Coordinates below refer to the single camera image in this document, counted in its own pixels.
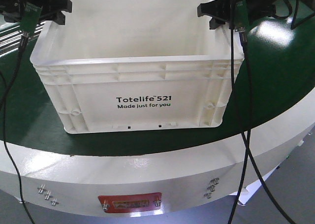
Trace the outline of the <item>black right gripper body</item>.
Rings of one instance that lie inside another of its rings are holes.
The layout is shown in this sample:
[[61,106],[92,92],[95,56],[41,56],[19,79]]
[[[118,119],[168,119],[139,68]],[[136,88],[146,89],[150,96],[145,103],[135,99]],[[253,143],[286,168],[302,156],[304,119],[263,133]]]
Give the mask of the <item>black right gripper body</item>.
[[[236,18],[236,3],[243,1],[243,0],[229,0],[228,10],[229,13],[229,27],[231,29],[235,28],[235,18]],[[247,5],[247,14],[248,14],[248,20],[249,23],[252,23],[253,21],[263,18],[263,17],[273,17],[275,19],[283,20],[289,17],[293,13],[293,7],[289,0],[283,0],[285,3],[288,14],[284,16],[277,15],[277,11],[274,5],[274,2],[277,0],[244,0]]]

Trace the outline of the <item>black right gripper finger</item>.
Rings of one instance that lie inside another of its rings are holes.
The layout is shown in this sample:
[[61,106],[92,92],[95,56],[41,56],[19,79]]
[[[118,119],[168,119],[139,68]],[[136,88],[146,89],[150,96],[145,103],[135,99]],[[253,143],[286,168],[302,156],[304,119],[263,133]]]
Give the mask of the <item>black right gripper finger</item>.
[[229,17],[230,3],[230,0],[213,0],[211,2],[201,3],[197,7],[197,16]]
[[216,29],[226,23],[230,23],[230,17],[213,16],[209,22],[209,29]]

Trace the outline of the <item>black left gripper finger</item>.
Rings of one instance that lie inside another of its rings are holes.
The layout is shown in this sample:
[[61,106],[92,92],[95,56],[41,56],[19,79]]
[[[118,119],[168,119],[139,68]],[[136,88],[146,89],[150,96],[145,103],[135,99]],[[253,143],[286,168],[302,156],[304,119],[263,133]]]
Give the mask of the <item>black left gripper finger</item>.
[[44,13],[55,13],[58,11],[72,12],[71,0],[42,0],[42,11]]
[[58,25],[65,25],[65,15],[61,11],[43,14],[39,21],[53,21]]

